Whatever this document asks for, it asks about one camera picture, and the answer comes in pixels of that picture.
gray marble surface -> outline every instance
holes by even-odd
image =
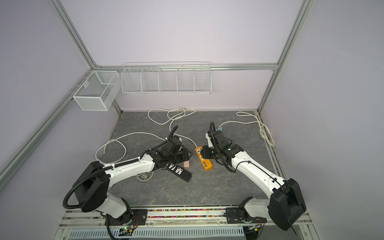
[[[182,119],[175,120],[172,126],[179,125],[176,133],[193,139],[198,146],[207,145],[205,133],[209,130],[209,122],[214,121],[216,127],[225,121],[254,121],[252,117],[238,117],[234,111],[201,111]],[[157,122],[165,122],[165,112],[151,112],[151,118]],[[243,147],[248,154],[273,171],[272,163],[264,140],[260,137],[257,123],[227,123],[223,126],[225,137],[232,139]],[[124,112],[119,119],[112,139],[131,132],[150,132],[162,138],[169,134],[169,124],[158,125],[152,122],[146,112]],[[124,158],[130,159],[162,141],[146,134],[134,134],[120,139],[127,148]],[[237,205],[246,197],[253,196],[266,199],[266,195],[243,173],[229,172],[225,167],[211,161],[212,169],[205,171],[195,153],[195,146],[187,139],[182,139],[186,148],[194,153],[190,159],[192,173],[189,183],[184,182],[167,170],[156,170],[151,180],[141,182],[130,177],[116,183],[110,192],[122,197],[131,206],[150,205]],[[110,144],[102,160],[112,162],[124,153],[118,143]]]

orange power strip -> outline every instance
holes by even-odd
[[[209,159],[204,159],[201,156],[200,152],[201,152],[202,149],[203,149],[203,147],[197,147],[197,148],[195,148],[195,151],[196,151],[196,154],[199,156],[199,159],[200,159],[201,164],[203,165],[204,169],[206,171],[208,171],[209,169],[212,168],[212,163],[211,163],[211,161]]]

white wire basket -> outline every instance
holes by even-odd
[[[129,65],[121,74],[126,94],[211,93],[210,65]]]
[[[117,71],[94,70],[73,95],[85,111],[108,111],[120,90],[121,79]]]

white wall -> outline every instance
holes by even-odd
[[[63,0],[98,65],[276,63],[302,0]]]
[[[117,96],[124,111],[152,108],[257,109],[272,70],[212,71],[211,94],[144,94]]]
[[[88,70],[45,0],[0,3],[0,167]]]
[[[383,239],[384,2],[319,0],[262,112],[320,239]]]
[[[0,3],[0,167],[87,71],[45,0]],[[116,112],[83,112],[73,102],[0,193],[1,239],[52,239],[62,200]]]

wire basket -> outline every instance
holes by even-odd
[[[117,71],[94,70],[73,95],[85,111],[108,111],[120,90]]]
[[[122,91],[126,94],[211,93],[208,64],[124,66]]]

